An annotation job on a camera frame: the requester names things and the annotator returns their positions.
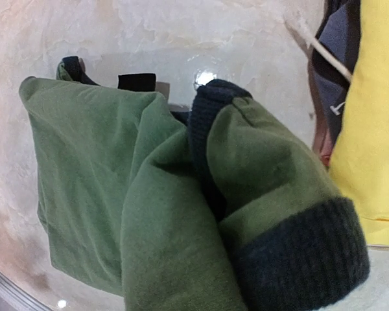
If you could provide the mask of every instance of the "marble floor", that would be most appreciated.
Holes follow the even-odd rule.
[[[283,16],[294,3],[316,32],[324,0],[0,1],[0,271],[51,310],[123,310],[123,299],[53,269],[36,216],[36,162],[18,97],[30,75],[52,78],[78,55],[96,82],[156,73],[169,102],[189,106],[202,73],[231,80],[311,145],[309,50]],[[368,282],[329,310],[389,310],[389,252],[371,251]]]

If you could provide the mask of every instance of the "yellow garment hem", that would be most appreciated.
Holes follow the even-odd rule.
[[[359,218],[369,245],[389,247],[389,220],[372,220],[360,216]]]

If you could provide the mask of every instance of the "gray garment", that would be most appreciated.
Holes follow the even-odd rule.
[[[332,12],[319,40],[353,72],[359,55],[360,0],[347,1],[337,11]],[[349,83],[316,51],[312,55],[312,66],[331,141],[335,144],[342,129],[342,115]]]

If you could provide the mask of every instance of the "folded clothing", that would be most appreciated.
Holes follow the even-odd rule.
[[[251,95],[199,87],[188,126],[159,93],[30,77],[38,215],[55,268],[127,310],[310,310],[369,273],[352,203]]]
[[[331,177],[355,202],[369,244],[389,246],[389,1],[361,1],[359,59]]]

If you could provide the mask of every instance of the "yellow garment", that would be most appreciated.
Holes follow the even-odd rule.
[[[368,244],[389,246],[389,0],[361,1],[359,59],[330,174],[354,200]]]

